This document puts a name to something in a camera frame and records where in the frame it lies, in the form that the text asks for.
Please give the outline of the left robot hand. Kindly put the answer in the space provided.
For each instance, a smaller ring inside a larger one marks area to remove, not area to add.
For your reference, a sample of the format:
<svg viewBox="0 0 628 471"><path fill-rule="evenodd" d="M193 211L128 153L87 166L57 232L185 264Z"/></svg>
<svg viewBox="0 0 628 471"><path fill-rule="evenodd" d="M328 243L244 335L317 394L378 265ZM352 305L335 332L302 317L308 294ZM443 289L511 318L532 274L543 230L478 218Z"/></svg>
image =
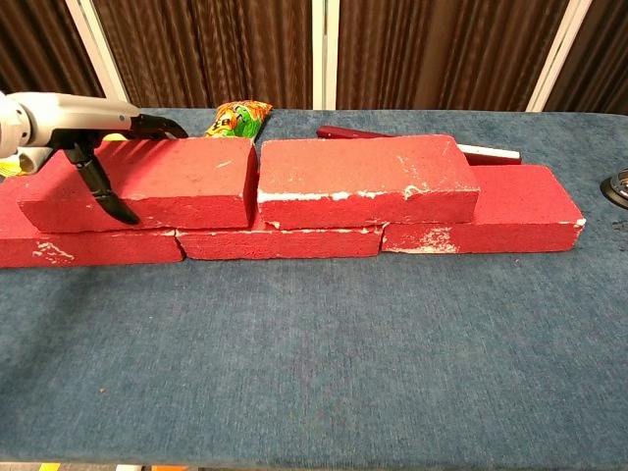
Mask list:
<svg viewBox="0 0 628 471"><path fill-rule="evenodd" d="M64 151L100 207L127 225L138 224L139 218L111 187L95 149L110 133L128 139L188 137L175 121L144 114L117 99L54 92L18 92L7 97L27 116L29 130L24 146Z"/></svg>

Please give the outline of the red foam brick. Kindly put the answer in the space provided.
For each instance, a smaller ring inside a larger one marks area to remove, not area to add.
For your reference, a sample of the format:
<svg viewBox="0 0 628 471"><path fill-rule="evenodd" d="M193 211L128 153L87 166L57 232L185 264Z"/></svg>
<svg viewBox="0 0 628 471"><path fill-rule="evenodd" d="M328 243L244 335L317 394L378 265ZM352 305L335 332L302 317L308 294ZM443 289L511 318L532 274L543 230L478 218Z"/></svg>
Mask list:
<svg viewBox="0 0 628 471"><path fill-rule="evenodd" d="M141 229L248 226L257 155L246 138L109 141L96 150L116 194ZM124 231L89 193L65 157L13 180L18 207L45 233Z"/></svg>
<svg viewBox="0 0 628 471"><path fill-rule="evenodd" d="M17 202L18 186L0 183L0 269L175 263L184 260L173 231L49 234Z"/></svg>
<svg viewBox="0 0 628 471"><path fill-rule="evenodd" d="M550 168L475 166L480 186L469 223L390 224L384 252L526 253L571 249L586 219Z"/></svg>
<svg viewBox="0 0 628 471"><path fill-rule="evenodd" d="M263 260L376 256L381 226L277 229L255 218L248 228L177 230L185 255L195 260Z"/></svg>

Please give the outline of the red brick with chipped white edge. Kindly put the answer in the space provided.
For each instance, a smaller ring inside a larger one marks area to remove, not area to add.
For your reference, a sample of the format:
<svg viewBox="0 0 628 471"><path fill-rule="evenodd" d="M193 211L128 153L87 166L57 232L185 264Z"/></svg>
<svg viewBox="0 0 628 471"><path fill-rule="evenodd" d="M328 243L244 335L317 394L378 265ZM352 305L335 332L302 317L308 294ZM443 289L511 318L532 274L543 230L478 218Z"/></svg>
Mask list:
<svg viewBox="0 0 628 471"><path fill-rule="evenodd" d="M466 223L480 191L449 135L269 140L257 204L281 230Z"/></svg>

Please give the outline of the white snack packet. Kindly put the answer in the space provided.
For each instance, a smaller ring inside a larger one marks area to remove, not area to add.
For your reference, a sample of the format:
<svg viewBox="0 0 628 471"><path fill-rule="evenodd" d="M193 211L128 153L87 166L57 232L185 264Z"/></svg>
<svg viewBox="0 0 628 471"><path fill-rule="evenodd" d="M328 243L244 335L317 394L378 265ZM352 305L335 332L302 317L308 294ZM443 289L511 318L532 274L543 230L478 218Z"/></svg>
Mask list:
<svg viewBox="0 0 628 471"><path fill-rule="evenodd" d="M9 157L0 158L0 176L3 178L36 174L53 154L49 147L19 147Z"/></svg>

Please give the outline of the brown pleated screen panel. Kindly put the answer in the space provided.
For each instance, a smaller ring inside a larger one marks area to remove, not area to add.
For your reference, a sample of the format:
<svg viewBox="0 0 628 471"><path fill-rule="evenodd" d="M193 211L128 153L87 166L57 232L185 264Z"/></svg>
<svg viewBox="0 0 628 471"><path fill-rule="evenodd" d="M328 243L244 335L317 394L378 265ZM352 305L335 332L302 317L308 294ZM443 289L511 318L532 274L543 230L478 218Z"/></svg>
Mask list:
<svg viewBox="0 0 628 471"><path fill-rule="evenodd" d="M65 0L0 0L0 91L105 95Z"/></svg>
<svg viewBox="0 0 628 471"><path fill-rule="evenodd" d="M340 0L65 0L108 97L336 106Z"/></svg>
<svg viewBox="0 0 628 471"><path fill-rule="evenodd" d="M312 0L312 106L546 111L596 1Z"/></svg>
<svg viewBox="0 0 628 471"><path fill-rule="evenodd" d="M628 0L568 0L526 110L628 116Z"/></svg>

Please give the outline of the orange green snack bag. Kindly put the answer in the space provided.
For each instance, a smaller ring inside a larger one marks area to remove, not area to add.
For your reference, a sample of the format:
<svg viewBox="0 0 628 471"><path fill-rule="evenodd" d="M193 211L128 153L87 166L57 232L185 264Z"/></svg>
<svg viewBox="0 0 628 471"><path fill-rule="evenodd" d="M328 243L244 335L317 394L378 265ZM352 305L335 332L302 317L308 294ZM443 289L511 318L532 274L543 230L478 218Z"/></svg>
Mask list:
<svg viewBox="0 0 628 471"><path fill-rule="evenodd" d="M217 108L215 120L204 136L243 137L254 141L272 110L271 104L255 100L224 103Z"/></svg>

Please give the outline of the blue table cloth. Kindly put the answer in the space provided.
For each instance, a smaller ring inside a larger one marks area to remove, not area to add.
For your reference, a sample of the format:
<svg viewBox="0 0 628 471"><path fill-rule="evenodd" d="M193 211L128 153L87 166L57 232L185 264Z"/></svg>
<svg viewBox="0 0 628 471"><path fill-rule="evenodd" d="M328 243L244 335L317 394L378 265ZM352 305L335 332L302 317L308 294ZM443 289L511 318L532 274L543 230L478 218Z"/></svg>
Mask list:
<svg viewBox="0 0 628 471"><path fill-rule="evenodd" d="M552 168L551 254L0 269L0 460L628 471L628 116L278 110Z"/></svg>

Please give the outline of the dark red white long box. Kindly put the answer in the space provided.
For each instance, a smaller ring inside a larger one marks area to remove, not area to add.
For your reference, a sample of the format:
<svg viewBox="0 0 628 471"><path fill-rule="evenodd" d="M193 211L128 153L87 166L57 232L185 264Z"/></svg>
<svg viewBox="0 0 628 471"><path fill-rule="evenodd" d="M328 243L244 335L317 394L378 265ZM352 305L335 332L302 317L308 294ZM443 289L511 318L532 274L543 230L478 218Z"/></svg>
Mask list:
<svg viewBox="0 0 628 471"><path fill-rule="evenodd" d="M319 138L352 139L389 137L388 134L361 131L335 126L321 126L316 130ZM514 150L483 147L469 144L457 144L471 166L521 165L522 157Z"/></svg>

